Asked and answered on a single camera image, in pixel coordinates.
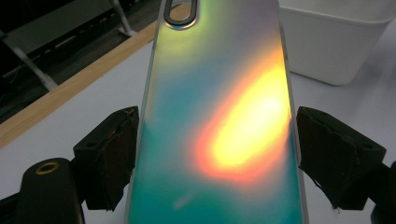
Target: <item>white table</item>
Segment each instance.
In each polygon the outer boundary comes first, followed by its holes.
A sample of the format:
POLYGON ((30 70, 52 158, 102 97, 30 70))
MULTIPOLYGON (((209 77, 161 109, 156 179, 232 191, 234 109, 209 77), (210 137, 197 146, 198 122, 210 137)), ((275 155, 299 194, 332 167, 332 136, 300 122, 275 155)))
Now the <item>white table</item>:
MULTIPOLYGON (((341 87, 291 75, 295 108, 314 107, 330 113, 388 149, 384 163, 396 161, 396 21, 380 39, 356 78, 341 87)), ((0 149, 0 198, 19 191, 23 172, 44 159, 71 160, 73 146, 115 110, 141 106, 151 44, 61 106, 34 128, 0 149)), ((333 210, 324 194, 305 177, 308 213, 312 224, 369 224, 372 202, 364 211, 333 210)), ((88 211, 88 224, 122 223, 126 196, 114 213, 88 211)))

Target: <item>smartphone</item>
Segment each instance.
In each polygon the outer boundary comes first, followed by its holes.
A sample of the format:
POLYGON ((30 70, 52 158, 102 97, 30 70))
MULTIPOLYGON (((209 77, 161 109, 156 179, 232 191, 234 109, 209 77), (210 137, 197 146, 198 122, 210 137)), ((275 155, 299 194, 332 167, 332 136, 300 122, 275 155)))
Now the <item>smartphone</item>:
POLYGON ((129 223, 307 223, 278 11, 162 2, 129 223))

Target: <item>white bin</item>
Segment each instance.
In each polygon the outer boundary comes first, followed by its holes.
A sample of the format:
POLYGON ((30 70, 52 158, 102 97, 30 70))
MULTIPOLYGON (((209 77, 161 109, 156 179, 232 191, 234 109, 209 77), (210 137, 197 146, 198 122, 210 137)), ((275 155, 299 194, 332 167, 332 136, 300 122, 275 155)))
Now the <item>white bin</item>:
POLYGON ((333 85, 352 80, 396 15, 395 0, 279 0, 279 4, 290 70, 333 85))

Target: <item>table surface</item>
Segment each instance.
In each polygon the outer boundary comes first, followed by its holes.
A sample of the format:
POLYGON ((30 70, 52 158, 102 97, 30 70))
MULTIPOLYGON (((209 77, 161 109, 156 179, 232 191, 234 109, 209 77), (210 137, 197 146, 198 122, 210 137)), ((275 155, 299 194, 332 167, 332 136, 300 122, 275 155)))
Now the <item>table surface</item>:
MULTIPOLYGON (((154 31, 155 24, 151 24, 0 125, 0 199, 19 191, 23 172, 31 165, 56 157, 71 160, 73 146, 110 113, 130 105, 141 106, 154 31)), ((394 36, 396 21, 389 25, 356 77, 345 86, 334 87, 290 75, 295 109, 304 105, 326 111, 372 138, 388 150, 386 165, 396 161, 394 36)), ((310 223, 371 223, 371 201, 363 211, 334 210, 311 179, 305 176, 304 182, 310 223)), ((87 223, 123 223, 126 194, 127 188, 114 213, 88 211, 83 205, 87 223)))

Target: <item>wooden strip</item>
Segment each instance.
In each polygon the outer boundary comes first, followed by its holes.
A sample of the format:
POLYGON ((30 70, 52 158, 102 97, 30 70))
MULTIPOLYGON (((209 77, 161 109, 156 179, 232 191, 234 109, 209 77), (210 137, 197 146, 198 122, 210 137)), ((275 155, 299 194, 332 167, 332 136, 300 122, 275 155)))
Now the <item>wooden strip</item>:
MULTIPOLYGON (((183 18, 188 7, 174 9, 177 16, 183 18)), ((126 60, 154 39, 157 22, 153 22, 138 34, 124 41, 109 53, 90 64, 58 88, 50 91, 21 112, 0 124, 0 149, 31 129, 68 100, 79 94, 96 79, 102 77, 113 67, 126 60)))

